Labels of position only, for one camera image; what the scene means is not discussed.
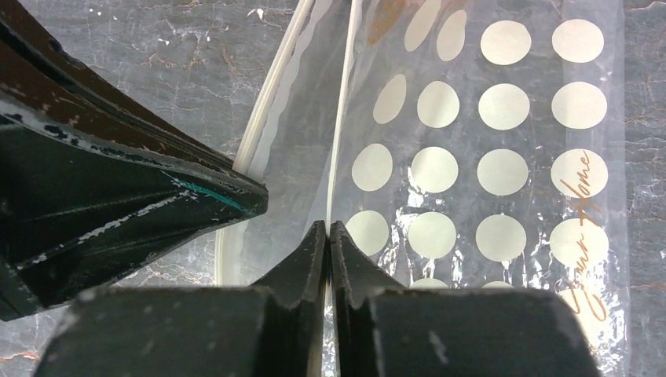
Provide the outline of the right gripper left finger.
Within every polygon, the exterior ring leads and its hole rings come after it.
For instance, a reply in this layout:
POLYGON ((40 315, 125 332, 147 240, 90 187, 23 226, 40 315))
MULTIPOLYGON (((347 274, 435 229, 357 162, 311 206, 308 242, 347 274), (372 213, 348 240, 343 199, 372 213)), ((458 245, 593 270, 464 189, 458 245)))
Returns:
POLYGON ((315 221, 246 287, 97 288, 63 315, 37 376, 318 376, 327 236, 315 221))

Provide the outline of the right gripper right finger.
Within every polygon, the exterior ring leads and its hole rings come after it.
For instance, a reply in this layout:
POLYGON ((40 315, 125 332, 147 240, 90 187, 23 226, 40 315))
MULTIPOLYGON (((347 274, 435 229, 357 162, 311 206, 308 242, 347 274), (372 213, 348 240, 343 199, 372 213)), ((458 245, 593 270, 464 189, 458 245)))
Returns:
POLYGON ((404 287, 331 226, 343 376, 596 376, 572 310, 533 289, 404 287))

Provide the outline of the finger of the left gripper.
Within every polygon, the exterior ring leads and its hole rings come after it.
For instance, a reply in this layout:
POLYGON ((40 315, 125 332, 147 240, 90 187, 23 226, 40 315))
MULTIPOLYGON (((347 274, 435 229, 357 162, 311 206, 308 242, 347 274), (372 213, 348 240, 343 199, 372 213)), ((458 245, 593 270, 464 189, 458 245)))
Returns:
POLYGON ((62 306, 267 206, 267 189, 229 158, 2 2, 2 320, 62 306))

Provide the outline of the clear polka-dot zip bag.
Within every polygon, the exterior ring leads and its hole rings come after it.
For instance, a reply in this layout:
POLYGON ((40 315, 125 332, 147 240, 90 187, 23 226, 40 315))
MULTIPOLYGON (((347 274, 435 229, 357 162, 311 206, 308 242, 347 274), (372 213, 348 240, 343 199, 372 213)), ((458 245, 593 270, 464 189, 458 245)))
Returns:
POLYGON ((301 1, 239 150, 269 208, 215 282, 342 221, 405 286, 553 291, 625 376, 623 41, 619 1, 301 1))

